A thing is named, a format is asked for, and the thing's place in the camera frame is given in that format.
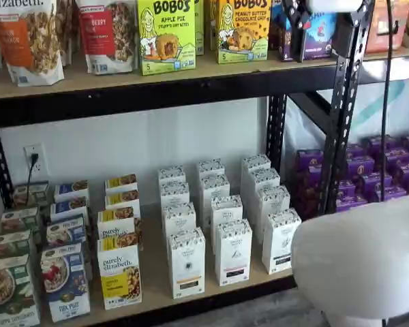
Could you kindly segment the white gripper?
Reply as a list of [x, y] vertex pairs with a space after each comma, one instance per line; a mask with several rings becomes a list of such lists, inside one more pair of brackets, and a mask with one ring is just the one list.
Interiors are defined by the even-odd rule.
[[301, 63], [310, 12], [354, 12], [360, 8], [361, 0], [283, 0], [282, 5], [291, 26], [290, 56]]

